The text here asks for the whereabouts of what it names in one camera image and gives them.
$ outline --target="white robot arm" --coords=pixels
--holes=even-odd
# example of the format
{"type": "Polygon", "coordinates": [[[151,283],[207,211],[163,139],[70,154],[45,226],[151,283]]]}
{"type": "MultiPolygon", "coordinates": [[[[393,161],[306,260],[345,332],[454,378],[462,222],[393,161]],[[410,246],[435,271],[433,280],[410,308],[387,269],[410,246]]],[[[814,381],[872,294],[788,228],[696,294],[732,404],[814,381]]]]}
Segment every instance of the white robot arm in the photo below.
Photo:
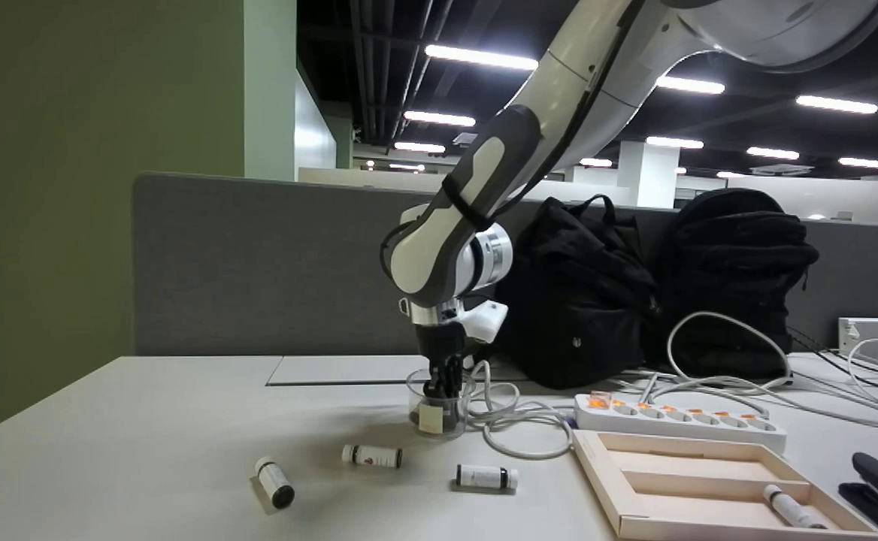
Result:
{"type": "Polygon", "coordinates": [[[404,293],[428,401],[454,401],[467,338],[492,340],[505,308],[461,294],[500,283],[512,240],[496,216],[552,166],[611,143],[658,74],[692,54],[809,68],[878,27],[878,0],[579,0],[519,94],[491,121],[428,208],[404,215],[387,271],[404,293]]]}

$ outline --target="ceiling light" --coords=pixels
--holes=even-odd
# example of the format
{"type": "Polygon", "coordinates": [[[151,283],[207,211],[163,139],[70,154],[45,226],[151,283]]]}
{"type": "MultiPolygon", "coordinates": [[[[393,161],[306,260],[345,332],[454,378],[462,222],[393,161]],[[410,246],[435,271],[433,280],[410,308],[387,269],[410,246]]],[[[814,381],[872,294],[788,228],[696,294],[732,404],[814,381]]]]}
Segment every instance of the ceiling light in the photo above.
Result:
{"type": "Polygon", "coordinates": [[[655,87],[665,87],[665,91],[680,91],[680,94],[723,94],[727,87],[719,84],[719,81],[707,81],[707,79],[672,79],[672,74],[662,74],[655,81],[655,87]]]}
{"type": "Polygon", "coordinates": [[[424,141],[398,141],[398,151],[407,151],[407,154],[446,154],[441,143],[424,143],[424,141]]]}
{"type": "Polygon", "coordinates": [[[454,61],[454,64],[479,64],[492,68],[515,68],[515,73],[535,73],[537,61],[515,58],[515,54],[492,54],[476,48],[449,48],[449,44],[428,44],[428,58],[454,61]]]}
{"type": "Polygon", "coordinates": [[[613,169],[613,160],[579,160],[585,169],[613,169]]]}
{"type": "Polygon", "coordinates": [[[392,161],[387,169],[398,169],[398,171],[428,171],[428,166],[422,166],[422,161],[392,161]]]}
{"type": "Polygon", "coordinates": [[[878,160],[842,156],[835,161],[846,166],[846,169],[878,169],[878,160]]]}
{"type": "Polygon", "coordinates": [[[749,156],[769,156],[769,160],[799,160],[798,151],[786,151],[786,148],[746,148],[749,156]]]}
{"type": "Polygon", "coordinates": [[[650,135],[646,143],[685,148],[685,151],[699,151],[703,148],[703,141],[696,141],[696,139],[665,139],[665,135],[650,135]]]}
{"type": "Polygon", "coordinates": [[[846,112],[846,113],[874,113],[874,101],[854,101],[854,99],[829,99],[829,97],[798,97],[798,104],[804,107],[828,107],[828,112],[846,112]]]}
{"type": "Polygon", "coordinates": [[[441,123],[441,125],[476,125],[476,118],[467,113],[438,113],[438,112],[407,112],[411,123],[441,123]]]}

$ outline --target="white power strip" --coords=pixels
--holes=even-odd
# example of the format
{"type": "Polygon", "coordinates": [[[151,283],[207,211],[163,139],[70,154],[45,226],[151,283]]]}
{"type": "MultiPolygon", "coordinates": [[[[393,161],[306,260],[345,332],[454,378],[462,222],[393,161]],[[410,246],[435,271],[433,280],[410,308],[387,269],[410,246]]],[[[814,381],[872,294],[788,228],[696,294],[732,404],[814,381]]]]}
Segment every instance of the white power strip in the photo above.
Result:
{"type": "Polygon", "coordinates": [[[727,416],[719,408],[672,408],[608,394],[576,394],[576,428],[603,433],[655,433],[688,439],[758,442],[781,453],[788,437],[762,416],[727,416]]]}

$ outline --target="wooden tray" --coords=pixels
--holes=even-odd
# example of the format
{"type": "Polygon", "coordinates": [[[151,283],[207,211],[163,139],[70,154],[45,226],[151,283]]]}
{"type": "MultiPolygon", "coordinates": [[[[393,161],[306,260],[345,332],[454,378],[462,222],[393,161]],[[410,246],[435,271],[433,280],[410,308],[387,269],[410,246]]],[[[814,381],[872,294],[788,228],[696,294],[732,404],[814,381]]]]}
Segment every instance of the wooden tray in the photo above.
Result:
{"type": "Polygon", "coordinates": [[[590,430],[575,439],[575,453],[618,538],[878,541],[878,529],[762,445],[590,430]],[[788,527],[766,506],[766,483],[794,497],[828,529],[788,527]]]}

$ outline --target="white cylinder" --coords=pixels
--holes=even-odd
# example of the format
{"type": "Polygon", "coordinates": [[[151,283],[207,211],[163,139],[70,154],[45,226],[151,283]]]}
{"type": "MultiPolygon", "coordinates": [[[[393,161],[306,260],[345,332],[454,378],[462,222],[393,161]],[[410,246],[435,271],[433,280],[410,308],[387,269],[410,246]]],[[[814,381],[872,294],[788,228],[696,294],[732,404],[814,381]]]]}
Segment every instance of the white cylinder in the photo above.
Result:
{"type": "Polygon", "coordinates": [[[294,490],[290,490],[289,479],[281,474],[281,470],[270,456],[255,460],[255,482],[273,508],[290,506],[294,490]]]}
{"type": "Polygon", "coordinates": [[[515,493],[519,487],[519,473],[505,467],[461,463],[454,483],[461,490],[515,493]]]}
{"type": "Polygon", "coordinates": [[[404,467],[404,449],[344,445],[344,463],[376,467],[376,470],[400,470],[404,467]]]}
{"type": "Polygon", "coordinates": [[[828,529],[814,513],[809,513],[794,497],[781,493],[775,483],[763,487],[763,499],[788,527],[828,529]]]}

